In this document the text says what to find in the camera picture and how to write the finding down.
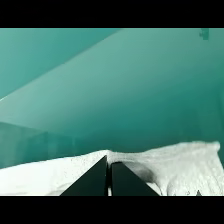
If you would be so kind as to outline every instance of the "white cloth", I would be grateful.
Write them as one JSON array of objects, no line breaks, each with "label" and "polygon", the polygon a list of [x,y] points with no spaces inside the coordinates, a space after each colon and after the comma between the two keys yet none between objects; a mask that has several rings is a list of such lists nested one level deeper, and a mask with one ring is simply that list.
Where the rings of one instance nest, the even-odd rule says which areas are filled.
[{"label": "white cloth", "polygon": [[219,143],[179,143],[141,153],[102,150],[0,170],[0,195],[60,195],[103,156],[124,162],[163,196],[224,195]]}]

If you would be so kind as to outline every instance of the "crumpled white fabric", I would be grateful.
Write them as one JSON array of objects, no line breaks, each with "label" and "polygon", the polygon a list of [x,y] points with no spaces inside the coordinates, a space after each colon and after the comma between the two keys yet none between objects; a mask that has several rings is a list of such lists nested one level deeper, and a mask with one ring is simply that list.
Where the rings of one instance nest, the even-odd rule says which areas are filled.
[{"label": "crumpled white fabric", "polygon": [[179,143],[141,153],[101,150],[0,170],[0,195],[60,195],[103,156],[124,162],[162,196],[224,195],[218,142]]}]

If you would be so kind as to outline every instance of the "white towel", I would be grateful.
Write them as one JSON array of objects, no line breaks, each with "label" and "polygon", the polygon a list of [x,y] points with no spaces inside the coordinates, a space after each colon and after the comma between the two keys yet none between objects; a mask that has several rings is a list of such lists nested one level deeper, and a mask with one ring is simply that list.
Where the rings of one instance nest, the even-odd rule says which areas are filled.
[{"label": "white towel", "polygon": [[60,195],[103,156],[124,162],[163,196],[224,195],[219,143],[179,143],[141,153],[102,150],[0,170],[0,195]]}]

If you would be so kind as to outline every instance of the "teal background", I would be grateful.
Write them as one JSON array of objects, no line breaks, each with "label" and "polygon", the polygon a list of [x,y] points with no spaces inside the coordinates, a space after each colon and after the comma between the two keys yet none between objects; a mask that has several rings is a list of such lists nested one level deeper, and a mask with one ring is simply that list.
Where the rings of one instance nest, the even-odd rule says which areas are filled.
[{"label": "teal background", "polygon": [[[0,141],[3,166],[13,164],[12,158],[18,158],[15,164],[106,148],[139,152],[193,140],[218,140],[223,145],[224,29],[210,28],[208,39],[202,38],[200,28],[87,29],[86,39],[79,29],[72,29],[73,40],[63,34],[66,41],[55,37],[54,45],[47,38],[54,30],[34,30],[38,35],[46,32],[42,51],[46,48],[48,54],[35,58],[38,41],[24,35],[24,43],[17,42],[15,34],[9,35],[16,46],[10,49],[17,55],[13,59],[17,68],[22,62],[23,67],[13,68],[10,57],[4,58],[7,50],[1,56],[5,60],[0,68],[0,79],[5,80],[0,84],[5,97],[0,100],[2,133],[6,125],[13,125],[54,137],[24,143],[11,154],[6,141],[4,146]],[[98,41],[80,41],[84,35],[88,42],[95,32],[103,34]],[[18,49],[25,42],[36,48],[19,59]],[[76,46],[73,53],[71,46]],[[52,151],[51,139],[57,139]]]}]

